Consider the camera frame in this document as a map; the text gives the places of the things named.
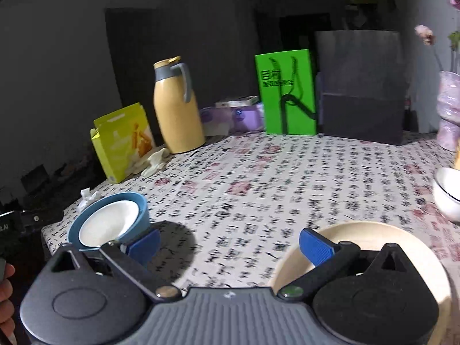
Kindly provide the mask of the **person's left hand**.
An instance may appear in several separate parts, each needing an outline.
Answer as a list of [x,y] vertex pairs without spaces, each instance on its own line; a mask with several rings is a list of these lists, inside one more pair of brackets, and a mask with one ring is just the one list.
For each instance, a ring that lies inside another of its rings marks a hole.
[[10,298],[12,296],[12,285],[8,278],[15,273],[12,265],[1,259],[1,344],[17,344],[14,330],[16,324],[12,319],[15,308]]

